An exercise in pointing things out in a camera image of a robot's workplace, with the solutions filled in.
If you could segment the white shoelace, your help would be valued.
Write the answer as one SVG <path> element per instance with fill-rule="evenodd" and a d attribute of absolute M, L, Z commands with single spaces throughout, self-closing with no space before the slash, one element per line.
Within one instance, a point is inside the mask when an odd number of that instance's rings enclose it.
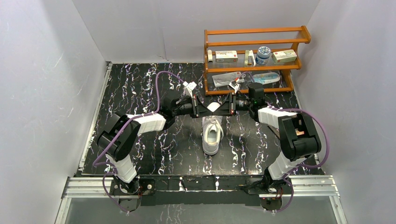
<path fill-rule="evenodd" d="M 216 128 L 221 128 L 222 116 L 207 116 L 202 119 L 203 128 L 211 128 L 215 126 Z"/>

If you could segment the white sneaker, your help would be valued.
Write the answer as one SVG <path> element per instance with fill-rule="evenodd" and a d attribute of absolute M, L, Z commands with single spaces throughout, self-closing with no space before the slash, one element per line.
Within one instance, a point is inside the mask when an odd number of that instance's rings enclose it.
<path fill-rule="evenodd" d="M 219 149 L 220 141 L 224 136 L 223 128 L 216 128 L 215 126 L 212 126 L 211 128 L 203 128 L 202 126 L 202 130 L 202 147 L 204 153 L 207 155 L 216 154 Z"/>

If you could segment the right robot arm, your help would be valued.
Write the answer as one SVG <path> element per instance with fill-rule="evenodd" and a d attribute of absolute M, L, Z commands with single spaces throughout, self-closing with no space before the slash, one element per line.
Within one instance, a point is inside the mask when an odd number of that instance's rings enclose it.
<path fill-rule="evenodd" d="M 263 188 L 276 193 L 288 173 L 307 158 L 321 150 L 321 142 L 310 116 L 272 109 L 264 97 L 261 83 L 250 83 L 248 95 L 230 93 L 213 115 L 233 116 L 238 111 L 248 111 L 254 121 L 278 131 L 281 151 L 276 160 L 264 171 Z"/>

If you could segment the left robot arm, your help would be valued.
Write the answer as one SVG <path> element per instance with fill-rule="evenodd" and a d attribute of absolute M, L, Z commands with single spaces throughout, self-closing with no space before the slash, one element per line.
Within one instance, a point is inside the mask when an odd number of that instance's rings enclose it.
<path fill-rule="evenodd" d="M 195 95 L 181 96 L 171 91 L 161 99 L 158 112 L 144 115 L 113 114 L 98 136 L 97 145 L 116 169 L 115 177 L 122 181 L 121 188 L 128 194 L 134 194 L 140 185 L 130 151 L 138 135 L 166 130 L 179 115 L 190 115 L 192 118 L 211 116 L 219 106 L 217 102 L 205 106 Z"/>

